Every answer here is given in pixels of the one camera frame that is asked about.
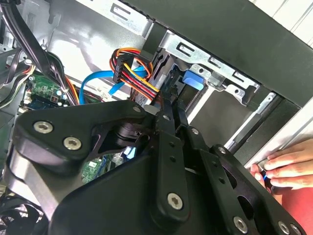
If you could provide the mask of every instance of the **red wire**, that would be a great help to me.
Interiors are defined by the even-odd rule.
[[[150,90],[148,90],[146,87],[142,86],[141,83],[136,81],[135,79],[131,78],[127,73],[122,71],[122,74],[126,76],[129,80],[131,80],[133,83],[135,83],[137,86],[139,86],[142,90],[144,90],[146,93],[148,93],[150,96],[155,97],[156,95],[153,94]]]

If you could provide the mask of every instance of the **yellow wire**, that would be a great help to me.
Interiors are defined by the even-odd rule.
[[[116,55],[119,56],[120,52],[123,51],[123,50],[136,50],[136,51],[138,51],[139,53],[141,52],[140,50],[138,50],[138,49],[136,49],[136,48],[133,48],[133,47],[125,47],[125,48],[119,49],[119,50],[116,52]]]
[[[69,85],[72,87],[72,91],[74,93],[75,98],[77,99],[78,103],[79,103],[79,98],[78,98],[78,94],[76,92],[76,89],[73,85],[73,83],[71,82],[71,80],[65,75],[66,79],[68,80]]]
[[[146,80],[144,80],[142,77],[139,77],[134,71],[132,71],[132,69],[126,64],[123,64],[125,66],[125,68],[127,68],[127,70],[129,72],[132,73],[132,75],[134,75],[137,79],[139,79],[141,82],[143,82],[144,84],[146,84],[148,87],[152,88],[154,91],[159,92],[159,90],[157,88],[155,88],[154,86],[152,86],[149,82],[147,82]]]

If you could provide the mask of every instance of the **wire bundle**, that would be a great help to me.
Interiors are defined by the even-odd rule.
[[[133,71],[127,63],[123,63],[120,80],[131,86],[131,100],[135,98],[135,91],[144,95],[147,99],[153,100],[156,94],[159,92],[157,88],[152,86],[149,83],[149,79],[153,73],[152,63],[146,64],[142,60],[139,59],[138,55],[140,54],[140,50],[132,47],[126,47],[117,49],[113,52],[112,57],[110,59],[110,68],[113,72],[115,72],[117,59],[121,55],[130,54],[134,56],[134,60],[137,61],[147,72],[147,76],[140,77],[135,71]]]
[[[64,66],[61,60],[53,53],[48,52],[51,65],[51,71],[54,74],[57,84],[61,87],[62,91],[67,95],[68,101],[71,105],[79,105],[79,99],[71,81],[64,73]]]
[[[31,66],[28,70],[23,72],[15,79],[9,95],[3,101],[0,102],[0,109],[9,105],[14,100],[14,98],[19,93],[19,90],[22,87],[23,83],[30,77],[30,75],[33,74],[35,68],[36,68],[35,66]]]
[[[3,20],[6,26],[28,58],[33,61],[45,77],[61,87],[71,105],[78,105],[77,92],[70,80],[65,76],[61,60],[56,55],[46,52],[41,48],[37,39],[21,17],[15,2],[13,0],[0,2],[0,10],[3,13]],[[16,69],[16,61],[19,61],[20,55],[21,50],[15,56],[6,84],[12,81],[12,71]]]

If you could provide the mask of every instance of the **finger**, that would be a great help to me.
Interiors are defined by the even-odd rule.
[[[256,172],[260,172],[258,165],[253,164],[250,168],[251,174],[254,176]]]
[[[294,153],[294,152],[299,152],[299,151],[302,151],[304,150],[304,146],[303,146],[303,143],[300,143],[300,144],[296,144],[290,148],[287,148],[287,149],[284,149],[284,150],[279,150],[271,155],[268,156],[268,159],[271,160],[271,159],[275,159],[277,157],[280,157],[282,155],[286,155],[286,154],[290,154],[290,153]]]
[[[254,178],[263,186],[265,187],[265,183],[263,177],[260,173],[255,173]]]
[[[269,178],[296,177],[302,175],[313,175],[313,160],[303,163],[295,163],[282,168],[266,172]]]
[[[291,178],[275,178],[271,179],[270,183],[277,187],[311,188],[313,187],[313,175],[304,175]]]
[[[264,164],[264,168],[265,170],[273,170],[281,166],[306,162],[309,160],[313,160],[312,151],[304,150],[300,152],[289,153],[269,160],[267,163]]]

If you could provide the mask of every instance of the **fingernail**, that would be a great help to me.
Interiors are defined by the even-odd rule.
[[[260,181],[262,179],[262,175],[260,173],[255,173],[255,176],[257,181]]]
[[[274,177],[274,174],[273,174],[273,172],[271,172],[271,171],[267,171],[267,172],[266,172],[266,176],[269,177],[269,178],[273,178],[273,177]]]
[[[279,181],[277,179],[271,179],[270,180],[270,183],[273,185],[273,186],[279,186]]]
[[[264,164],[265,170],[270,170],[270,162]]]

